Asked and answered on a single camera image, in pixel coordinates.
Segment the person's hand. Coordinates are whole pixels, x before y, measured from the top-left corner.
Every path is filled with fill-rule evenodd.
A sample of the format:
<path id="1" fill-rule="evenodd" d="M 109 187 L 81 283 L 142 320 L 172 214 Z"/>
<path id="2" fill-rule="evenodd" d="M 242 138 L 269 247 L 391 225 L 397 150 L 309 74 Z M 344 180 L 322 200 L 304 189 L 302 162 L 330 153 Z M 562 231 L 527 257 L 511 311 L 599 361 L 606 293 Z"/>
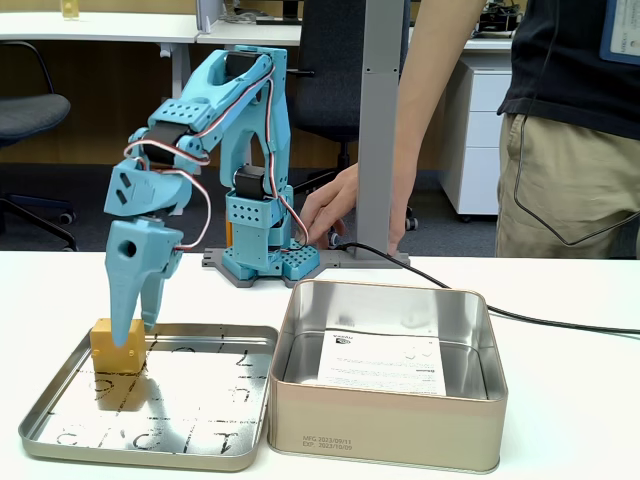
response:
<path id="1" fill-rule="evenodd" d="M 357 204 L 359 167 L 354 164 L 339 173 L 334 180 L 311 193 L 302 207 L 300 218 L 308 233 L 308 243 L 321 248 L 328 246 L 327 232 L 335 227 L 345 231 L 343 217 Z M 389 210 L 389 255 L 395 255 L 405 235 L 406 208 L 416 179 L 414 167 L 394 167 L 393 189 Z"/>

